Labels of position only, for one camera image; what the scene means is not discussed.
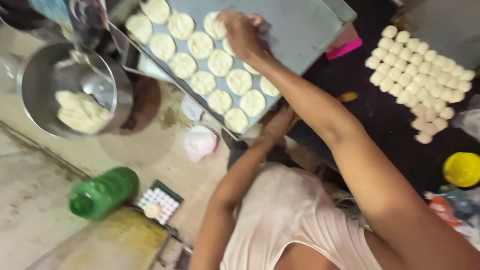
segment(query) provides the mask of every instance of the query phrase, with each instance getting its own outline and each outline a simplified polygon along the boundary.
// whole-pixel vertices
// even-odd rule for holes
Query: green plastic bottle
[[[76,186],[68,195],[70,210],[98,221],[138,188],[137,174],[126,167],[114,168]]]

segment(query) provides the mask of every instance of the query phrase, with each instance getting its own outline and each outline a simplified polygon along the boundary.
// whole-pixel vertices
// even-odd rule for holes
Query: hand
[[[247,16],[230,10],[222,11],[216,18],[228,31],[228,42],[237,57],[249,63],[250,60],[266,55],[258,41],[258,28],[264,18],[258,14]]]
[[[290,132],[295,124],[300,120],[300,117],[290,107],[290,105],[283,106],[265,126],[262,136],[272,139],[274,142],[283,138]]]

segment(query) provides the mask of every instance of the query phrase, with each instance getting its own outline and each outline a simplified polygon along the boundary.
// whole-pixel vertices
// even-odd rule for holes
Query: person
[[[473,270],[480,253],[434,214],[360,122],[259,45],[263,18],[223,11],[237,57],[288,101],[218,183],[192,270]],[[316,177],[263,158],[301,117],[328,145],[372,231],[336,209]]]

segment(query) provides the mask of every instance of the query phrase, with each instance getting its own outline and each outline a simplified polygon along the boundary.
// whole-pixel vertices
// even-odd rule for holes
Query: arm
[[[376,234],[412,269],[474,269],[479,253],[437,217],[332,96],[288,71],[258,45],[252,19],[219,15],[237,56],[264,75],[331,149],[345,182]]]
[[[192,270],[216,270],[223,258],[235,227],[233,211],[253,183],[256,169],[275,145],[296,124],[296,114],[283,107],[268,123],[254,144],[230,168],[218,183],[204,217],[193,251]]]

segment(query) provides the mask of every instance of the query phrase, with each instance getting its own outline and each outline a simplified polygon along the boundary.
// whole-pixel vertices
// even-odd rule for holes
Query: baking tray
[[[282,62],[287,68],[297,74],[303,74],[311,64],[322,54],[323,50],[341,33],[344,26],[353,21],[355,12],[342,0],[168,0],[172,10],[189,14],[196,23],[195,31],[205,32],[203,21],[211,11],[220,11],[227,7],[234,6],[237,10],[250,13],[260,13],[272,25],[266,36],[273,56]],[[124,24],[133,15],[143,13],[138,0],[122,0],[114,9],[109,12],[110,26],[114,30],[120,30],[130,43],[153,62],[170,80],[189,95],[207,113],[209,113],[222,127],[225,128],[235,139],[240,139],[252,126],[254,126],[270,109],[281,96],[271,97],[264,95],[266,108],[259,116],[248,117],[249,125],[242,134],[234,134],[225,127],[222,115],[214,113],[207,104],[208,96],[200,96],[194,93],[188,85],[188,81],[177,78],[171,71],[168,63],[158,60],[148,45],[139,45],[126,36]],[[170,34],[168,25],[154,25],[154,34]],[[174,38],[178,52],[188,50],[186,41]],[[214,40],[217,49],[223,49],[221,41]],[[209,71],[208,60],[195,59],[199,71]],[[233,69],[243,69],[243,63],[234,58]],[[260,75],[252,75],[252,89],[259,90]],[[233,100],[232,108],[240,108],[240,98],[232,93],[227,86],[225,78],[216,77],[217,89],[230,94]]]

